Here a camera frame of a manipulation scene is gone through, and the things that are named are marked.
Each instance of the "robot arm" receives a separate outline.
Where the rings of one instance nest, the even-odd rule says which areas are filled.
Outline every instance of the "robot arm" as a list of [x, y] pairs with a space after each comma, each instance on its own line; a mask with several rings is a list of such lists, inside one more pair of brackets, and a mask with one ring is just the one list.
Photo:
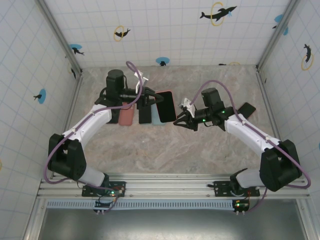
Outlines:
[[299, 168], [272, 145], [278, 146], [300, 164], [293, 142], [289, 140], [282, 142], [277, 138], [269, 136], [237, 112], [242, 120], [241, 122], [232, 107], [224, 106], [215, 88], [203, 90], [201, 95], [206, 108], [196, 109], [185, 98], [180, 105], [183, 112], [178, 115], [177, 120], [173, 124], [194, 131], [198, 130], [198, 124], [200, 123], [204, 123], [207, 127], [218, 126], [223, 131], [239, 138], [261, 159], [260, 169], [243, 169], [230, 177], [230, 184], [232, 185], [232, 192], [234, 194], [239, 195], [243, 189], [258, 186], [266, 186], [275, 192], [301, 177], [302, 172]]
[[[68, 139], [56, 150], [48, 162], [48, 169], [74, 181], [79, 181], [96, 187], [109, 187], [109, 176], [87, 166], [84, 148], [94, 134], [106, 123], [119, 116], [119, 106], [123, 102], [130, 103], [138, 97], [138, 87], [130, 89], [124, 82], [121, 70], [111, 70], [106, 78], [106, 85], [99, 98], [75, 126], [62, 135], [53, 134], [49, 140], [49, 154], [66, 136]], [[163, 97], [152, 89], [143, 86], [136, 102], [137, 109], [163, 101]]]

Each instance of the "gray marble surface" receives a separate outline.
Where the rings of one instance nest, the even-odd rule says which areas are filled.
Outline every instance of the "gray marble surface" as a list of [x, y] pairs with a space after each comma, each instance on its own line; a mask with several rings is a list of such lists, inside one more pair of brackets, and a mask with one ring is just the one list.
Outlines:
[[[127, 67], [85, 69], [72, 125], [89, 112], [106, 86], [108, 71], [115, 68], [124, 71], [130, 88], [136, 85], [137, 78]], [[245, 102], [256, 107], [249, 121], [272, 135], [254, 66], [145, 66], [139, 70], [149, 78], [148, 87], [172, 90], [176, 106], [184, 97], [193, 99], [204, 82], [219, 80], [230, 90], [237, 109]], [[221, 86], [210, 83], [207, 87], [216, 87], [225, 106], [231, 105]], [[204, 107], [201, 96], [195, 105]], [[89, 166], [106, 173], [230, 174], [260, 164], [251, 149], [219, 127], [199, 125], [194, 132], [172, 123], [140, 125], [137, 110], [132, 126], [104, 125], [85, 147], [85, 157]]]

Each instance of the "grid pattern wall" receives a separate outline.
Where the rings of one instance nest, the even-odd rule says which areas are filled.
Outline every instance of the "grid pattern wall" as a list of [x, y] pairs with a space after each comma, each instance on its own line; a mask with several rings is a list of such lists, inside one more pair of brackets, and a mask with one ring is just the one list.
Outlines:
[[289, 0], [46, 2], [86, 68], [258, 64]]
[[292, 140], [309, 173], [320, 217], [320, 1], [302, 0], [272, 51], [263, 81], [282, 139]]
[[0, 239], [24, 234], [75, 87], [67, 65], [34, 0], [0, 1]]

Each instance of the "white bracket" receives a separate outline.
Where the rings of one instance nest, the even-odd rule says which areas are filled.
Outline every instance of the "white bracket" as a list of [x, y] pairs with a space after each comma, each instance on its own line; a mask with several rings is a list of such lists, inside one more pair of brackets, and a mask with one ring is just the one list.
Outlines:
[[[139, 74], [140, 74], [140, 76], [141, 76], [141, 79], [142, 79], [142, 86], [144, 86], [144, 85], [145, 85], [145, 82], [146, 82], [146, 81], [149, 81], [149, 79], [143, 76], [143, 75], [144, 75], [143, 72], [141, 72], [141, 71], [139, 71], [139, 70], [138, 70], [138, 72], [139, 72]], [[134, 75], [139, 79], [138, 74], [137, 74], [136, 72], [134, 73]], [[135, 86], [135, 93], [136, 93], [136, 94], [138, 94], [139, 86], [140, 86], [140, 81], [138, 80], [138, 83], [137, 83], [136, 86]]]
[[194, 106], [193, 104], [190, 105], [190, 103], [191, 103], [191, 101], [190, 101], [188, 98], [185, 97], [185, 98], [182, 100], [182, 103], [179, 105], [179, 107], [180, 107], [181, 109], [183, 109], [184, 107], [186, 107], [186, 110], [187, 110], [188, 112], [190, 112], [192, 118], [195, 118], [196, 108], [195, 108], [195, 106]]

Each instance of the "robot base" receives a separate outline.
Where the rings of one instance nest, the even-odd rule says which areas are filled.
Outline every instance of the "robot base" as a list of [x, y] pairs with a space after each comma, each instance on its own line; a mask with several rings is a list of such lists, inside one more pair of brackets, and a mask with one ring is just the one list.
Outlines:
[[[118, 197], [124, 197], [125, 193], [126, 193], [126, 182], [125, 181], [110, 181], [109, 182], [109, 187], [110, 189], [114, 189], [115, 187], [121, 189], [121, 187], [124, 188], [124, 190], [122, 190], [122, 193], [118, 194]], [[84, 186], [82, 189], [82, 197], [100, 197], [101, 195], [103, 195], [104, 197], [114, 197], [111, 196], [111, 194], [105, 194], [104, 190], [100, 190], [100, 189], [96, 189], [90, 186]]]
[[214, 189], [214, 194], [216, 197], [248, 197], [248, 192], [250, 192], [250, 197], [259, 197], [260, 191], [256, 187], [252, 186], [249, 188], [244, 188], [242, 192], [234, 193], [230, 186], [230, 181], [214, 181], [213, 185], [210, 185]]

